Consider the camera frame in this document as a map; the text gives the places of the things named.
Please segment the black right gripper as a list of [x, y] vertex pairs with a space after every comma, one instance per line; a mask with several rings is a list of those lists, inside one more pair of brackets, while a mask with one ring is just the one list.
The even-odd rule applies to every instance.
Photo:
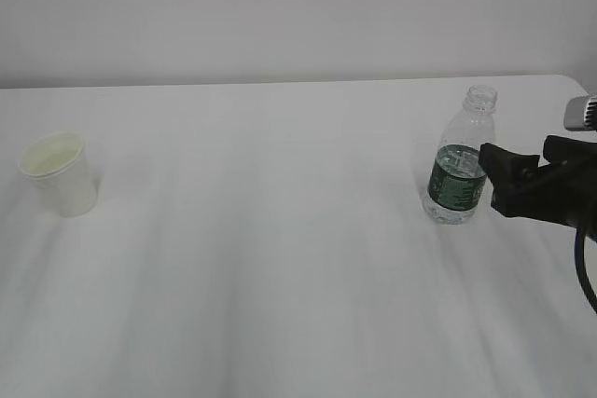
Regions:
[[569, 227], [596, 239], [596, 143], [549, 135], [540, 156], [480, 147], [479, 165], [493, 185], [492, 207], [507, 218]]

